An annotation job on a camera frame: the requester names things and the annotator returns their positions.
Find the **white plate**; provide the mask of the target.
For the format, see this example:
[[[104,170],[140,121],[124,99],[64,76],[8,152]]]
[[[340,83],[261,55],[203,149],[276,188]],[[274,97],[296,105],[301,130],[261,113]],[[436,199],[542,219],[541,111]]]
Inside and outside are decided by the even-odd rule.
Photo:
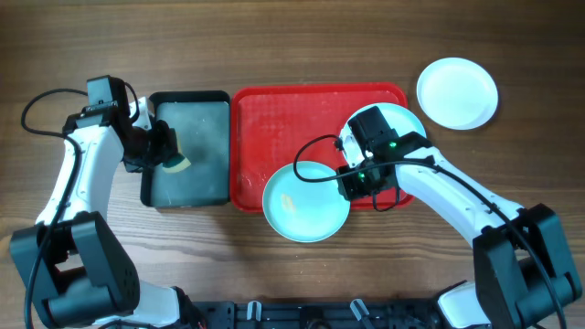
[[[466,58],[441,58],[419,75],[416,95],[422,111],[452,130],[479,128],[495,115],[499,94],[495,80]]]

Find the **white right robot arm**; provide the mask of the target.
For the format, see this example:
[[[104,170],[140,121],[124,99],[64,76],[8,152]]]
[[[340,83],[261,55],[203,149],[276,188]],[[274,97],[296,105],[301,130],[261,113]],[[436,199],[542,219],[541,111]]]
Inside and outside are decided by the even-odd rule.
[[[502,198],[450,164],[418,133],[349,134],[336,142],[347,161],[338,169],[350,200],[394,188],[425,203],[473,249],[474,280],[437,300],[451,328],[528,328],[582,295],[579,274],[557,214]]]

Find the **light blue plate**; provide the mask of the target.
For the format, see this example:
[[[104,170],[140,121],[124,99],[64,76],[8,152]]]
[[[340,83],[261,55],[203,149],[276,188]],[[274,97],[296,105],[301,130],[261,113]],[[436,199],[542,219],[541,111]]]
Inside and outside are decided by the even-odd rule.
[[[348,125],[349,121],[354,119],[359,113],[373,107],[377,107],[380,110],[389,127],[394,129],[399,137],[411,132],[417,132],[423,137],[427,136],[418,117],[410,110],[398,104],[379,102],[364,106],[347,119],[339,134],[343,146],[343,156],[351,168],[360,165],[365,160],[365,156],[362,154],[361,148]]]

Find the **light green plate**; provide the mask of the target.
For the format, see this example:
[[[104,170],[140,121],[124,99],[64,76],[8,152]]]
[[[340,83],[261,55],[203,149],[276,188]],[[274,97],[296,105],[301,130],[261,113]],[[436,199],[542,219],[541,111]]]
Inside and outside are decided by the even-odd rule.
[[[338,191],[338,183],[307,183],[299,179],[333,175],[330,167],[311,161],[288,164],[275,172],[262,195],[268,223],[281,236],[314,243],[333,236],[346,222],[350,202]]]

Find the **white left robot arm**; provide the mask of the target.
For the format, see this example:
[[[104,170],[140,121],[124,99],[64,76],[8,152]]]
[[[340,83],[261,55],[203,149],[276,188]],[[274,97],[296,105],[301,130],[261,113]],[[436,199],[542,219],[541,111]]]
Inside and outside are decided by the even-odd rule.
[[[10,254],[26,285],[25,325],[48,328],[203,328],[205,317],[178,288],[140,281],[106,222],[118,163],[189,167],[173,129],[131,123],[126,100],[93,103],[68,117],[58,181],[34,227],[16,231]]]

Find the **green yellow sponge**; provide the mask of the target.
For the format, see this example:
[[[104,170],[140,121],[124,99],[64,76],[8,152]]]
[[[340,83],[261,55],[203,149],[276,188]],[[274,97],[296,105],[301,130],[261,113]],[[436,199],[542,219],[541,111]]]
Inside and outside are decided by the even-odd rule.
[[[177,153],[171,156],[166,162],[162,163],[162,169],[168,174],[176,174],[187,169],[191,162],[183,155],[180,140],[176,140]]]

